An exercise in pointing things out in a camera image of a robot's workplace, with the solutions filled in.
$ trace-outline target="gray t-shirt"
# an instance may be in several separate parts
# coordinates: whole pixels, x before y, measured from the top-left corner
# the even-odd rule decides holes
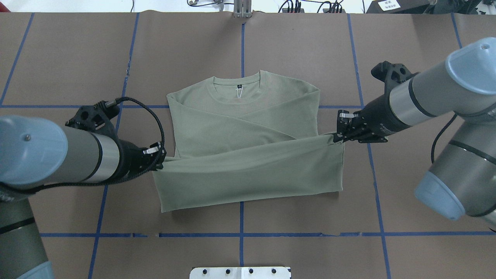
[[[262,70],[167,95],[176,154],[154,172],[162,212],[340,191],[344,145],[318,136],[319,95]]]

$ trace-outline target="white label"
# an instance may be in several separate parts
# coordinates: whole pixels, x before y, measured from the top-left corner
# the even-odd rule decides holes
[[[384,11],[401,8],[400,4],[398,4],[396,0],[386,0],[377,3],[379,4],[380,8]]]

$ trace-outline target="silver metal ring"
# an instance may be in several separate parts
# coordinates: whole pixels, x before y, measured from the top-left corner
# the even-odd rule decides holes
[[[113,139],[92,133],[102,146],[102,162],[98,170],[84,182],[95,183],[109,179],[119,166],[120,152]]]

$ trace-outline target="shirt tag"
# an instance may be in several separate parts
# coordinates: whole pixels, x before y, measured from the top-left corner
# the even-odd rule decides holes
[[[398,1],[396,0],[381,1],[381,2],[377,2],[377,4],[379,4],[380,8],[383,11],[401,8],[400,4],[398,4]]]
[[[238,87],[236,88],[236,95],[238,96],[238,99],[241,98],[241,94],[243,93],[243,86],[241,84],[238,84]]]

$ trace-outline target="gray cylindrical joint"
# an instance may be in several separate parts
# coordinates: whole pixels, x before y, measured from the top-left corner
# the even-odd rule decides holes
[[[114,174],[120,152],[113,139],[65,126],[61,130],[67,138],[67,154],[60,167],[43,180],[31,184],[11,184],[12,187],[29,189],[54,182],[97,183]]]
[[[485,38],[451,53],[413,79],[413,93],[430,114],[471,115],[496,103],[496,38]]]
[[[456,83],[446,71],[444,62],[415,76],[412,85],[419,104],[435,116],[450,111],[473,114],[496,102],[496,95],[475,93]]]
[[[27,199],[0,203],[1,227],[33,217]],[[48,260],[36,223],[0,234],[2,279],[16,279]]]
[[[430,168],[470,216],[496,205],[496,126],[465,122]]]

